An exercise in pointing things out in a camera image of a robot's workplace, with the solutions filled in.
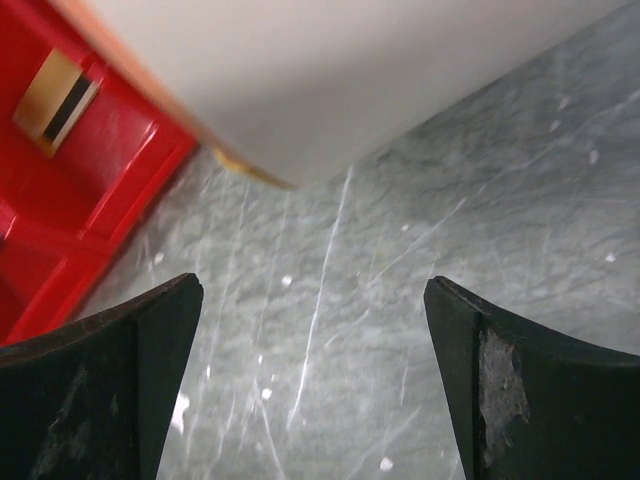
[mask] red plastic bin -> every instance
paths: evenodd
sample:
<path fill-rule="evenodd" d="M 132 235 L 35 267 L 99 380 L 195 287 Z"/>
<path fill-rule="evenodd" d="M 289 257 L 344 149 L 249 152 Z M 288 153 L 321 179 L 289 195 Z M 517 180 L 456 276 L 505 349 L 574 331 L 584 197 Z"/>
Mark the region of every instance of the red plastic bin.
<path fill-rule="evenodd" d="M 97 93 L 48 156 L 13 121 L 56 49 Z M 43 0 L 0 0 L 0 345 L 63 324 L 195 146 Z"/>

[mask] red container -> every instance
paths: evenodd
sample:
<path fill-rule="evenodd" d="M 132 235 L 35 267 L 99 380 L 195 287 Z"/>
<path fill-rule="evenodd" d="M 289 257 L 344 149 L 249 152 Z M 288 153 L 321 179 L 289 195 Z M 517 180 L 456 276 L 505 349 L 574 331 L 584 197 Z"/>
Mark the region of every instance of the red container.
<path fill-rule="evenodd" d="M 53 155 L 14 122 L 50 52 L 97 93 Z M 194 139 L 42 0 L 0 0 L 0 345 L 65 322 Z"/>

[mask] orange edge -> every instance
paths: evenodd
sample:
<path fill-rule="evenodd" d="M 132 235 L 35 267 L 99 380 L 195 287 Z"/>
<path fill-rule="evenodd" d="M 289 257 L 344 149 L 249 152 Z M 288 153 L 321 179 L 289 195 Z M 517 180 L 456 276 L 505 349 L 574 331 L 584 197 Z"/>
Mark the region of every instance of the orange edge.
<path fill-rule="evenodd" d="M 184 128 L 192 132 L 205 145 L 208 145 L 222 166 L 282 189 L 296 188 L 261 168 L 251 165 L 214 135 L 169 93 L 164 85 L 105 27 L 99 17 L 82 0 L 49 1 L 78 29 L 98 53 L 115 66 L 129 83 L 138 88 L 150 101 L 183 125 Z"/>

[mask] beige object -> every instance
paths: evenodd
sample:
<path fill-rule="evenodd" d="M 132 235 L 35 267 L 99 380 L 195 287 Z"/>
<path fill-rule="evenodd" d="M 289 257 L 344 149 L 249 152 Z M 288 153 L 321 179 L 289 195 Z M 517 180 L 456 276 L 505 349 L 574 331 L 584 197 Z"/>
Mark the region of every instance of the beige object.
<path fill-rule="evenodd" d="M 324 180 L 625 0 L 53 0 L 204 143 Z"/>

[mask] gray table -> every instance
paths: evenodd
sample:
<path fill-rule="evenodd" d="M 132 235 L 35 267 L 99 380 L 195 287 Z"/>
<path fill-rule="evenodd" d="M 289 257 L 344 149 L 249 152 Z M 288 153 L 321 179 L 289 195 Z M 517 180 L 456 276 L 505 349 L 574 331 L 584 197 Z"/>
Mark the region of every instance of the gray table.
<path fill-rule="evenodd" d="M 462 478 L 428 278 L 640 353 L 640 3 L 327 184 L 198 154 L 87 312 L 184 271 L 206 299 L 160 479 Z"/>

